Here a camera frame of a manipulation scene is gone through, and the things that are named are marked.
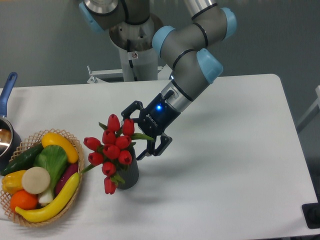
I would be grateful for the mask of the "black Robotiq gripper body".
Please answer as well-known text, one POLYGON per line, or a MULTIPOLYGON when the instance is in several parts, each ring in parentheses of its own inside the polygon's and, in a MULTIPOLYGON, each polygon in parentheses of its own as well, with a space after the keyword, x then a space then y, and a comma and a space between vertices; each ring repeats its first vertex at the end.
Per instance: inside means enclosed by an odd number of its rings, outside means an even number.
POLYGON ((173 109, 159 93, 139 113, 138 127, 152 138, 160 136, 181 113, 173 109))

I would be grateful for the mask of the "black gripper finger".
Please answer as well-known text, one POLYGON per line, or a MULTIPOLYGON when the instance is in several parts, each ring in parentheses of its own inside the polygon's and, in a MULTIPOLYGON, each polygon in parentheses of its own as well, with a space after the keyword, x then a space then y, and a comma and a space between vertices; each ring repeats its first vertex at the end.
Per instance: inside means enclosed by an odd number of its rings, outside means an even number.
POLYGON ((165 133, 162 133, 159 137, 160 143, 158 146, 156 146, 156 139, 147 141, 146 149, 136 157, 137 161, 142 160, 144 157, 160 156, 173 141, 173 138, 165 133))
POLYGON ((143 110, 143 103, 141 101, 135 100, 132 102, 128 107, 126 107, 122 112, 122 121, 121 124, 123 125, 126 119, 131 119, 131 114, 137 110, 143 110))

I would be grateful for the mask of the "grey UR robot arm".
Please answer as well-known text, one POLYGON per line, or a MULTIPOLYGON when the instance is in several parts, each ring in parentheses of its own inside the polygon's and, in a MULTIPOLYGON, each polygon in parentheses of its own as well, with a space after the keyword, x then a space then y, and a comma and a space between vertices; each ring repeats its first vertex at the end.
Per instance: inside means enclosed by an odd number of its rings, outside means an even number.
POLYGON ((118 48, 123 80, 156 80, 158 60, 171 69, 171 81, 148 104, 133 102, 123 112, 135 119, 149 136, 141 156, 159 156, 172 142, 165 129, 223 72, 208 46, 232 36, 237 29, 234 13, 214 0, 187 0, 192 24, 176 30, 163 25, 150 11, 147 0, 83 0, 79 9, 95 32, 108 31, 118 48))

